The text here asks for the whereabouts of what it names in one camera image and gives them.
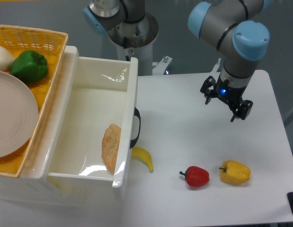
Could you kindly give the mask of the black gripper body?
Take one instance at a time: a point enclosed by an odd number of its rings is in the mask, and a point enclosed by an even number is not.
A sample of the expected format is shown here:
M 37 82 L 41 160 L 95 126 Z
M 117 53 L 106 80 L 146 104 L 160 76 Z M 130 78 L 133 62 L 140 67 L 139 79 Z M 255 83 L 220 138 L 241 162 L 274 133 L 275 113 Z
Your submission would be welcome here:
M 231 105 L 238 104 L 239 101 L 242 100 L 242 95 L 250 79 L 251 76 L 247 78 L 238 78 L 222 70 L 215 86 L 218 98 L 226 103 L 229 108 Z

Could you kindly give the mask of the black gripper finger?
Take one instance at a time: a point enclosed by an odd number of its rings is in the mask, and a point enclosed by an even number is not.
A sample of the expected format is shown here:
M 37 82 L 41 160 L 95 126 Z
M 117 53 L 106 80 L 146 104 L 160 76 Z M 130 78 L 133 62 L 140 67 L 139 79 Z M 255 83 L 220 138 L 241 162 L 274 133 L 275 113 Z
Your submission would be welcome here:
M 217 98 L 217 92 L 215 90 L 216 80 L 213 76 L 209 76 L 200 88 L 200 92 L 205 97 L 205 104 L 209 104 L 212 98 Z
M 240 100 L 238 104 L 231 105 L 230 110 L 233 113 L 231 122 L 233 122 L 235 119 L 245 120 L 248 117 L 252 106 L 252 101 L 243 99 Z

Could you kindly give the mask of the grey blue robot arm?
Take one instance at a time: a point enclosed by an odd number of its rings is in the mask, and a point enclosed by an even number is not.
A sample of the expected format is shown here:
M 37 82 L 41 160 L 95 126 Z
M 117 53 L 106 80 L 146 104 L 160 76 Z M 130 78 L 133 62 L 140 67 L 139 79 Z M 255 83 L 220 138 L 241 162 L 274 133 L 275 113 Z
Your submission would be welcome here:
M 246 119 L 253 106 L 242 95 L 265 56 L 270 33 L 252 17 L 269 4 L 268 0 L 223 0 L 217 5 L 203 1 L 188 17 L 188 29 L 225 57 L 218 79 L 208 77 L 200 91 L 207 102 L 212 98 L 224 102 L 233 119 Z M 93 0 L 83 9 L 83 15 L 97 34 L 108 34 L 119 59 L 135 57 L 140 61 L 141 74 L 152 73 L 152 44 L 159 25 L 145 11 L 143 0 Z

